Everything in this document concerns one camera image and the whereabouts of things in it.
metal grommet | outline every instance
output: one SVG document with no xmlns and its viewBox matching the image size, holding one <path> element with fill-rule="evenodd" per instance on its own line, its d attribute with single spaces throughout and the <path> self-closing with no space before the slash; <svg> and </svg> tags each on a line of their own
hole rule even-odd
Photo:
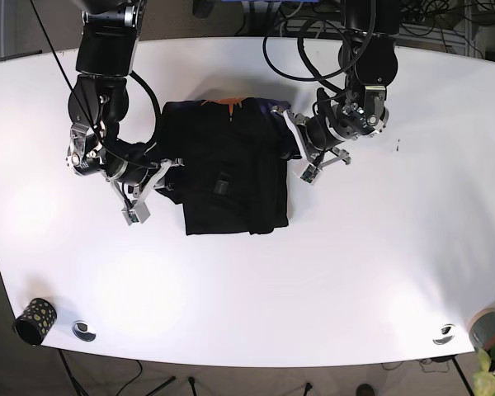
<svg viewBox="0 0 495 396">
<path fill-rule="evenodd" d="M 96 334 L 91 326 L 82 321 L 77 321 L 72 326 L 73 334 L 81 341 L 92 342 L 96 339 Z"/>
<path fill-rule="evenodd" d="M 450 342 L 453 338 L 455 338 L 455 325 L 454 324 L 445 324 L 440 329 L 440 334 L 442 337 L 435 338 L 432 340 L 437 345 L 445 345 Z"/>
</svg>

black cable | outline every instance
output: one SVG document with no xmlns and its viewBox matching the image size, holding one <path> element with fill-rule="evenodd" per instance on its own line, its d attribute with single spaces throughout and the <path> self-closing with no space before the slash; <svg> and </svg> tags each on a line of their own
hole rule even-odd
<svg viewBox="0 0 495 396">
<path fill-rule="evenodd" d="M 408 27 L 406 27 L 403 23 L 401 24 L 402 28 L 404 30 L 407 31 L 407 33 L 409 33 L 410 35 L 414 35 L 415 37 L 425 37 L 426 35 L 429 35 L 434 29 L 435 29 L 435 26 L 436 26 L 436 20 L 433 19 L 432 20 L 432 26 L 429 28 L 429 31 L 426 31 L 425 33 L 423 34 L 420 34 L 420 33 L 415 33 L 414 31 L 411 31 Z"/>
<path fill-rule="evenodd" d="M 161 118 L 162 118 L 162 109 L 159 106 L 158 98 L 154 91 L 149 87 L 149 85 L 136 73 L 130 73 L 130 76 L 147 92 L 148 97 L 152 101 L 152 107 L 154 108 L 154 116 L 156 117 L 156 122 L 154 124 L 154 132 L 152 133 L 152 137 L 150 140 L 145 143 L 145 148 L 150 149 L 154 146 L 159 139 L 159 130 L 161 128 Z"/>
<path fill-rule="evenodd" d="M 60 64 L 59 58 L 57 57 L 57 53 L 55 52 L 55 49 L 53 48 L 53 44 L 51 44 L 50 37 L 48 36 L 48 33 L 46 32 L 46 29 L 44 27 L 44 24 L 42 23 L 42 20 L 40 19 L 39 12 L 36 11 L 36 7 L 35 7 L 35 4 L 33 3 L 33 0 L 30 0 L 30 3 L 31 3 L 31 7 L 33 8 L 33 11 L 35 12 L 36 19 L 39 22 L 40 29 L 42 29 L 42 33 L 44 33 L 44 37 L 46 38 L 46 41 L 48 42 L 48 45 L 51 48 L 51 53 L 53 54 L 53 57 L 55 58 L 55 61 L 57 62 L 57 65 L 59 66 L 60 72 L 63 74 L 63 77 L 66 80 L 66 83 L 68 84 L 68 88 L 72 92 L 77 103 L 79 104 L 79 107 L 81 108 L 82 113 L 87 117 L 87 112 L 84 110 L 83 104 L 78 100 L 77 94 L 73 90 L 72 84 L 68 80 L 68 76 L 66 75 L 66 72 L 64 72 L 63 65 Z M 88 119 L 88 117 L 87 117 L 87 121 L 90 124 L 90 127 L 93 128 L 93 120 Z"/>
<path fill-rule="evenodd" d="M 174 377 L 174 376 L 169 378 L 167 381 L 165 381 L 163 384 L 159 385 L 152 392 L 148 393 L 146 396 L 153 396 L 153 394 L 156 394 L 157 392 L 159 392 L 160 390 L 162 390 L 163 388 L 165 388 L 166 386 L 168 386 L 169 384 L 171 384 L 175 380 L 176 380 L 176 377 Z"/>
<path fill-rule="evenodd" d="M 72 371 L 69 369 L 68 362 L 66 361 L 66 358 L 64 357 L 63 350 L 59 348 L 57 351 L 59 351 L 60 360 L 63 362 L 64 369 L 66 369 L 66 373 L 68 374 L 69 380 L 71 381 L 73 388 L 75 389 L 75 392 L 77 393 L 77 396 L 87 396 L 87 394 L 85 395 L 82 393 L 81 389 L 83 387 L 79 388 L 77 386 L 78 381 L 73 377 Z"/>
<path fill-rule="evenodd" d="M 461 39 L 464 39 L 464 41 L 466 42 L 467 45 L 469 45 L 471 48 L 473 48 L 475 51 L 477 51 L 480 54 L 480 56 L 482 57 L 482 59 L 485 59 L 484 54 L 482 53 L 482 51 L 480 49 L 478 49 L 477 47 L 475 47 L 473 44 L 471 44 L 469 42 L 469 40 L 466 39 L 465 36 L 461 35 L 458 31 L 456 31 L 455 28 L 453 28 L 451 25 L 449 25 L 449 23 L 446 21 L 446 19 L 442 15 L 439 15 L 438 17 L 443 22 L 445 22 L 446 25 L 449 26 L 450 30 L 453 32 L 454 35 L 456 35 L 457 37 L 460 37 Z"/>
<path fill-rule="evenodd" d="M 82 396 L 89 396 L 88 392 L 86 390 L 84 390 L 84 388 L 80 385 L 80 383 L 75 378 L 73 378 L 72 381 L 75 384 L 75 386 L 79 389 L 79 392 L 81 392 Z"/>
<path fill-rule="evenodd" d="M 442 34 L 442 43 L 444 43 L 444 50 L 446 51 L 447 54 L 449 54 L 449 50 L 447 49 L 447 44 L 446 44 L 446 37 L 444 36 L 444 30 L 442 29 L 442 26 L 440 27 L 440 33 Z"/>
<path fill-rule="evenodd" d="M 420 368 L 422 369 L 422 373 L 424 373 L 424 374 L 431 374 L 431 373 L 447 374 L 447 373 L 449 373 L 449 371 L 450 371 L 449 361 L 446 362 L 446 364 L 447 364 L 447 370 L 446 371 L 442 371 L 442 370 L 426 371 L 425 366 L 426 365 L 432 365 L 433 363 L 439 363 L 439 362 L 433 361 L 432 359 L 422 359 L 422 360 L 418 361 L 418 364 L 420 365 Z"/>
<path fill-rule="evenodd" d="M 465 386 L 466 390 L 468 391 L 469 396 L 475 396 L 473 390 L 471 389 L 471 386 L 469 386 L 468 380 L 465 378 L 464 372 L 460 368 L 459 362 L 456 361 L 456 357 L 453 356 L 453 358 L 451 360 L 453 361 L 453 364 L 455 365 L 455 368 L 458 371 L 459 376 L 462 379 L 462 382 L 464 383 L 464 386 Z"/>
<path fill-rule="evenodd" d="M 191 386 L 192 396 L 198 396 L 196 394 L 195 384 L 196 384 L 195 377 L 189 377 L 189 385 Z"/>
<path fill-rule="evenodd" d="M 235 37 L 236 36 L 239 36 L 240 33 L 242 33 L 242 31 L 244 30 L 244 27 L 246 27 L 246 22 L 248 21 L 248 19 L 246 18 L 246 13 L 244 12 L 243 13 L 243 17 L 242 17 L 242 25 L 240 26 L 240 29 L 237 30 L 237 32 L 234 34 Z"/>
<path fill-rule="evenodd" d="M 287 21 L 292 20 L 292 19 L 297 19 L 301 20 L 304 19 L 303 16 L 293 16 L 291 18 L 286 18 Z M 370 40 L 372 39 L 372 35 L 374 34 L 374 28 L 375 28 L 375 23 L 376 23 L 376 0 L 370 0 L 370 24 L 369 28 L 366 32 L 366 38 L 363 41 L 363 45 L 361 46 L 360 50 L 356 54 L 356 56 L 345 66 L 340 68 L 334 73 L 330 73 L 326 76 L 318 76 L 318 77 L 313 77 L 313 78 L 302 78 L 302 77 L 296 77 L 296 76 L 291 76 L 289 74 L 281 72 L 271 61 L 270 58 L 267 54 L 267 41 L 269 39 L 270 31 L 266 34 L 264 37 L 264 40 L 262 41 L 262 52 L 264 54 L 264 59 L 266 60 L 268 66 L 273 70 L 275 73 L 279 74 L 280 76 L 284 78 L 288 78 L 289 80 L 293 81 L 300 81 L 300 82 L 319 82 L 323 80 L 328 80 L 329 78 L 333 78 L 338 76 L 339 74 L 345 73 L 347 70 L 349 70 L 351 67 L 353 67 L 356 62 L 360 59 L 360 57 L 364 54 L 367 46 L 370 43 Z"/>
<path fill-rule="evenodd" d="M 395 367 L 392 367 L 390 369 L 385 368 L 384 363 L 382 363 L 381 368 L 385 371 L 395 371 L 395 370 L 399 369 L 403 363 L 405 363 L 405 361 L 400 361 L 398 365 L 396 365 Z"/>
<path fill-rule="evenodd" d="M 329 21 L 325 21 L 322 18 L 319 18 L 318 21 L 321 21 L 323 23 L 328 23 L 331 27 L 333 27 L 340 35 L 342 40 L 345 42 L 348 48 L 350 48 L 350 43 L 348 42 L 347 38 L 343 35 L 342 31 L 337 28 L 335 25 L 330 23 Z M 310 59 L 308 58 L 308 55 L 306 54 L 306 50 L 304 49 L 304 36 L 306 35 L 306 32 L 308 29 L 315 23 L 317 22 L 316 20 L 312 19 L 309 21 L 306 21 L 300 31 L 299 31 L 299 37 L 297 38 L 297 50 L 299 51 L 299 56 L 302 59 L 304 66 L 311 72 L 311 74 L 314 77 L 320 77 L 321 73 L 314 67 Z M 319 81 L 321 85 L 325 86 L 326 88 L 334 91 L 336 94 L 340 94 L 343 90 L 340 87 L 335 86 L 331 82 L 328 81 Z"/>
<path fill-rule="evenodd" d="M 136 381 L 139 376 L 143 373 L 143 366 L 141 365 L 141 362 L 140 361 L 136 361 L 139 365 L 139 373 L 133 378 L 131 379 L 129 382 L 127 382 L 126 384 L 124 384 L 122 386 L 121 389 L 119 389 L 119 392 L 117 392 L 117 394 L 115 394 L 115 396 L 119 396 L 121 392 L 123 392 L 123 389 L 125 389 L 127 386 L 129 386 L 130 384 L 132 384 L 134 381 Z"/>
</svg>

black cloth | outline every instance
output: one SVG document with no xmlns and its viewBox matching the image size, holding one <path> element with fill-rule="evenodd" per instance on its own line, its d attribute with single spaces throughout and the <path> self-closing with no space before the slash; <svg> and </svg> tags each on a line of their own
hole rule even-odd
<svg viewBox="0 0 495 396">
<path fill-rule="evenodd" d="M 257 98 L 165 105 L 158 149 L 184 166 L 169 171 L 159 192 L 183 204 L 187 235 L 264 234 L 288 225 L 286 159 L 298 150 L 271 112 L 276 105 L 289 107 Z"/>
</svg>

black shoe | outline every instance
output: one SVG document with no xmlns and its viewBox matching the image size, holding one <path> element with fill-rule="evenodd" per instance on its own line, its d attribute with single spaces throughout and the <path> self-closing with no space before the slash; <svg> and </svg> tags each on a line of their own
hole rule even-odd
<svg viewBox="0 0 495 396">
<path fill-rule="evenodd" d="M 376 392 L 368 384 L 361 384 L 356 389 L 356 396 L 375 396 Z"/>
</svg>

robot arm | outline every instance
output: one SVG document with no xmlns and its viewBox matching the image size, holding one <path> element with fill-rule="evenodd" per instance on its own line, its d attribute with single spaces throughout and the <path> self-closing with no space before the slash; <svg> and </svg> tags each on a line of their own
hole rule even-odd
<svg viewBox="0 0 495 396">
<path fill-rule="evenodd" d="M 318 113 L 313 109 L 312 119 L 295 116 L 289 111 L 283 114 L 298 145 L 302 146 L 302 160 L 295 164 L 294 172 L 308 183 L 313 183 L 327 165 L 338 161 L 350 164 L 349 153 L 339 149 L 339 144 L 381 133 L 389 119 L 384 103 L 387 86 L 398 72 L 394 53 L 394 36 L 400 25 L 398 1 L 342 0 L 342 16 L 346 32 L 339 53 L 340 67 L 351 64 L 362 51 L 359 59 L 345 72 L 345 89 L 319 81 L 336 95 L 330 97 L 319 88 L 315 103 Z M 307 22 L 302 32 L 311 25 Z M 298 47 L 306 67 L 319 77 L 305 55 L 302 38 L 298 40 Z M 324 154 L 328 152 L 334 157 L 325 162 Z"/>
<path fill-rule="evenodd" d="M 68 165 L 79 175 L 101 172 L 124 202 L 128 224 L 144 222 L 149 211 L 147 194 L 160 188 L 170 167 L 182 165 L 159 157 L 155 148 L 161 111 L 147 84 L 132 71 L 134 52 L 141 32 L 146 0 L 73 0 L 82 10 L 84 30 L 78 53 L 81 73 L 69 98 L 73 123 Z M 295 174 L 308 183 L 328 164 L 351 159 L 337 146 L 347 140 L 380 133 L 389 112 L 384 106 L 387 86 L 394 80 L 398 62 L 394 35 L 399 30 L 397 0 L 342 0 L 345 34 L 339 64 L 346 74 L 341 89 L 309 62 L 304 40 L 298 47 L 304 63 L 323 86 L 318 89 L 313 118 L 274 109 L 285 117 L 301 154 Z M 305 32 L 311 24 L 304 25 Z M 128 111 L 126 77 L 131 76 L 149 94 L 156 114 L 156 127 L 146 143 L 128 144 L 118 139 L 119 123 Z M 335 157 L 324 161 L 325 153 Z M 125 185 L 134 200 L 125 194 Z"/>
<path fill-rule="evenodd" d="M 103 174 L 123 201 L 128 224 L 143 223 L 150 216 L 144 203 L 147 194 L 161 184 L 170 167 L 180 164 L 158 157 L 158 100 L 132 71 L 146 0 L 74 1 L 82 9 L 84 29 L 76 65 L 81 74 L 68 102 L 72 121 L 68 165 L 81 176 Z M 156 125 L 146 143 L 128 144 L 118 138 L 119 123 L 129 107 L 129 75 L 153 102 Z"/>
</svg>

